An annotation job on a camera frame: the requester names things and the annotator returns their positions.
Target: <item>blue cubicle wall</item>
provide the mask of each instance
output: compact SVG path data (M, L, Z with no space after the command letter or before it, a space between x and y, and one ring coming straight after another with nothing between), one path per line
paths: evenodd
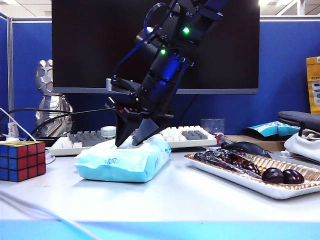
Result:
M275 121L279 111L309 112L306 58L320 55L320 21L260 23L259 93L253 95L199 95L182 119L182 125L199 125L201 118L225 118L225 132L240 134L245 127ZM41 94L34 85L39 60L51 53L50 23L13 24L14 108L36 108ZM74 110L102 109L104 94L68 94ZM193 95L176 95L174 108L179 117ZM34 113L15 117L28 130L34 127ZM77 116L79 130L114 125L112 112Z
M0 16L0 107L8 110L8 41L7 19ZM0 132L6 129L7 120L0 125Z
M35 85L35 73L40 60L52 59L50 22L13 22L13 91L14 109L38 108L42 94ZM35 127L35 112L14 114L28 131Z

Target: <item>ceiling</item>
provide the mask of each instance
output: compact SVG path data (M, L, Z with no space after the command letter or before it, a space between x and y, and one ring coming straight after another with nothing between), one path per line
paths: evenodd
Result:
M19 18L51 17L51 1L0 0L0 12ZM304 12L305 15L320 15L320 0L305 0ZM260 15L297 15L297 0L260 0Z
M51 17L51 0L0 0L0 12L8 17Z

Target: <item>monitor screen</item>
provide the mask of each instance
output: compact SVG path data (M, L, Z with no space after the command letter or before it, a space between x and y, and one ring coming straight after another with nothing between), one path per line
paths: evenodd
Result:
M159 0L52 0L53 87L60 93L107 93L106 78L134 46ZM195 62L178 94L251 94L259 83L259 0L229 0L223 19L187 52ZM159 9L150 20L157 25ZM138 52L117 76L141 83L149 65Z

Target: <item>yellow package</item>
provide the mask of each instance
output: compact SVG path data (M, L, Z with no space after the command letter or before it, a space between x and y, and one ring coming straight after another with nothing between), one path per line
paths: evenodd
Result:
M310 112L320 115L320 56L306 59Z

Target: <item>computer mouse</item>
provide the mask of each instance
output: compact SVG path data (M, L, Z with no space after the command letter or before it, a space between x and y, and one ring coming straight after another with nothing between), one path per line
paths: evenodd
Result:
M248 141L234 142L227 146L223 146L222 148L226 150L241 150L248 154L259 155L259 156L263 156L271 159L271 156L265 149L263 149L262 147L260 147L255 143L248 142Z

